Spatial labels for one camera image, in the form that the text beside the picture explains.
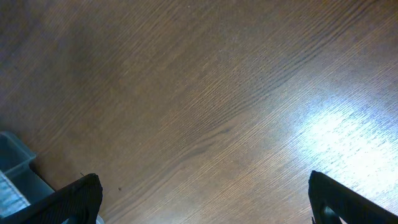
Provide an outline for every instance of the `wood grain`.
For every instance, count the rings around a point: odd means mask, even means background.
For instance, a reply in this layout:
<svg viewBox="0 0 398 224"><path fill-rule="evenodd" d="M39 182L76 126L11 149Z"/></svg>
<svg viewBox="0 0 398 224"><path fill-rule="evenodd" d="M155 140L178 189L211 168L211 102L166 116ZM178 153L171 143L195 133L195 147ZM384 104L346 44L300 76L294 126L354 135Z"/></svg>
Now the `wood grain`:
<svg viewBox="0 0 398 224"><path fill-rule="evenodd" d="M309 223L313 169L398 213L395 1L0 6L0 127L106 223Z"/></svg>

